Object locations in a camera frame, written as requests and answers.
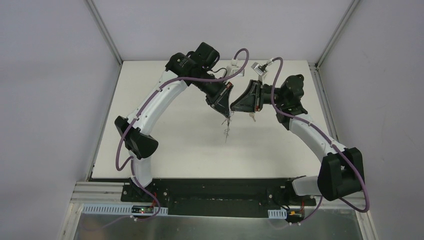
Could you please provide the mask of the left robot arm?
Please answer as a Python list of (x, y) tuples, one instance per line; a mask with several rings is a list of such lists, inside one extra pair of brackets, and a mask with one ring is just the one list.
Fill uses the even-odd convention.
[(172, 55), (156, 86), (143, 103), (127, 117), (118, 116), (115, 119), (114, 124), (120, 135), (115, 167), (118, 171), (125, 167), (119, 164), (121, 148), (125, 147), (129, 158), (124, 164), (130, 164), (130, 178), (137, 184), (133, 195), (140, 202), (149, 201), (153, 195), (153, 189), (149, 186), (153, 180), (151, 161), (159, 143), (151, 136), (151, 132), (179, 94), (194, 85), (205, 93), (205, 101), (212, 109), (226, 118), (230, 117), (229, 96), (233, 84), (229, 80), (244, 72), (244, 69), (237, 66), (237, 59), (234, 58), (225, 68), (223, 77), (216, 78), (210, 72), (219, 59), (219, 52), (205, 42), (195, 51)]

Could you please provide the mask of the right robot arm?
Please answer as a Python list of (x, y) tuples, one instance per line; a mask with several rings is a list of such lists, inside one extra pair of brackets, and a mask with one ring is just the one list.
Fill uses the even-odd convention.
[(281, 87), (272, 88), (259, 80), (251, 80), (247, 89), (231, 105), (233, 112), (255, 113), (264, 105), (275, 103), (282, 112), (277, 121), (298, 136), (321, 163), (317, 176), (301, 176), (285, 184), (284, 200), (296, 205), (304, 196), (322, 196), (328, 201), (337, 200), (361, 191), (365, 180), (362, 153), (321, 134), (311, 116), (303, 108), (304, 76), (290, 75)]

